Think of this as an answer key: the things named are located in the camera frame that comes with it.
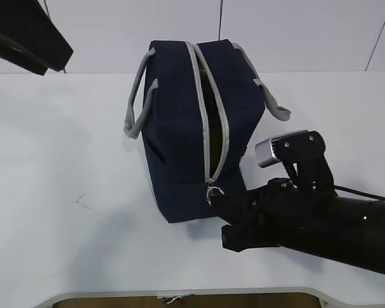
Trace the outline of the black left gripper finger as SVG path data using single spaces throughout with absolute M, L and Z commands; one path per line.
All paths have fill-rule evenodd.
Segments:
M 48 66 L 10 37 L 0 33 L 0 59 L 37 75 L 45 75 Z
M 0 33 L 57 72 L 65 69 L 73 55 L 72 47 L 38 1 L 0 1 Z

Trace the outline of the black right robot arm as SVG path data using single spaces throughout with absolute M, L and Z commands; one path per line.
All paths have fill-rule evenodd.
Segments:
M 324 153 L 318 132 L 278 135 L 258 143 L 255 155 L 262 168 L 281 163 L 285 178 L 239 194 L 209 188 L 225 221 L 223 247 L 284 247 L 385 274 L 385 197 L 356 190 L 340 197 Z

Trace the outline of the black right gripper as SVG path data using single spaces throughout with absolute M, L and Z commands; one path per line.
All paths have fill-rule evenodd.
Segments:
M 325 158 L 325 141 L 307 131 L 277 142 L 287 172 L 258 191 L 228 195 L 210 192 L 209 203 L 221 227 L 223 248 L 337 247 L 334 178 Z

